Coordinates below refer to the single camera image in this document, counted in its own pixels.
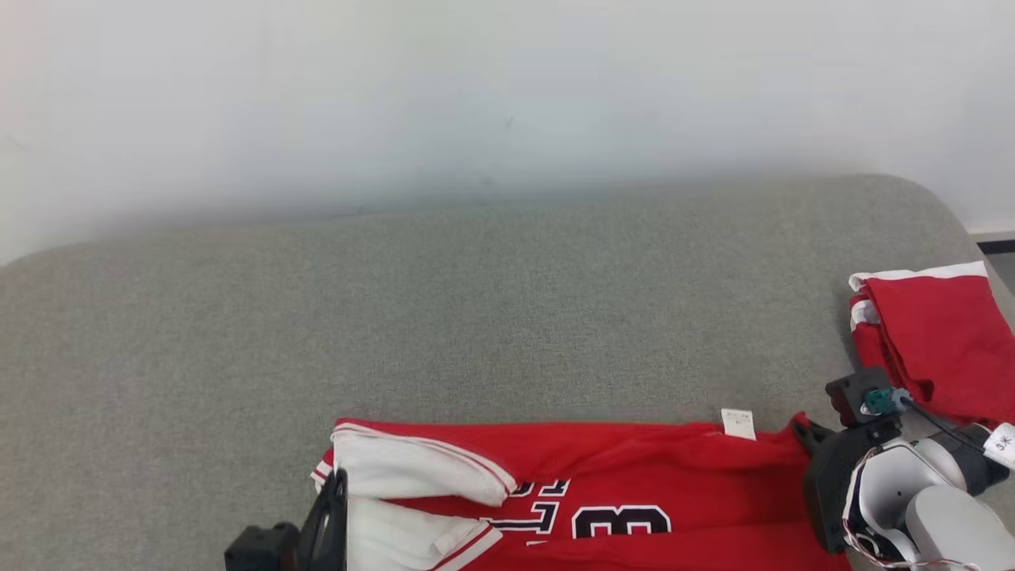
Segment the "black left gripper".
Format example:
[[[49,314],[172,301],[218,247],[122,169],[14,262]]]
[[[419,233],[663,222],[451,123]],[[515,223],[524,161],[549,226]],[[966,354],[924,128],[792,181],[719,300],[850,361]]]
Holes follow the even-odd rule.
[[[309,510],[292,523],[246,527],[224,552],[225,571],[347,571],[348,474],[335,469]]]

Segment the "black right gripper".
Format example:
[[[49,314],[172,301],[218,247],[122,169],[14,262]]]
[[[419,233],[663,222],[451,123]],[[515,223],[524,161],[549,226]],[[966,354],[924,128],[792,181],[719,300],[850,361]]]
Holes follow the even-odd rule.
[[[849,548],[905,554],[902,420],[884,416],[834,431],[800,413],[791,419],[791,433],[810,459],[802,494],[819,545],[831,554]]]

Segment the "red white striped shorts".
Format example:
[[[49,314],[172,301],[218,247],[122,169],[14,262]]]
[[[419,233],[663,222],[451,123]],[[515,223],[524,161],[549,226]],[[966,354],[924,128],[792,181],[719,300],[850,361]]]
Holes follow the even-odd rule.
[[[848,286],[860,365],[884,369],[941,418],[1015,425],[1015,332],[985,263],[853,274]]]

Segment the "red white basketball jersey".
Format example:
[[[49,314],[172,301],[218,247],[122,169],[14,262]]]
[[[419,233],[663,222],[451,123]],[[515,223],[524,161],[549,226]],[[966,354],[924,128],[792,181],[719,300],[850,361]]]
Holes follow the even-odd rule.
[[[813,536],[794,430],[341,419],[348,571],[852,571]]]

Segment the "black white wall baseboard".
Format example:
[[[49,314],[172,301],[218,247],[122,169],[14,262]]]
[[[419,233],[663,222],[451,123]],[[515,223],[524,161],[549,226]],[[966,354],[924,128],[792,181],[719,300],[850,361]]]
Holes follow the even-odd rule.
[[[1015,227],[1001,230],[970,230],[969,237],[983,255],[1015,254]]]

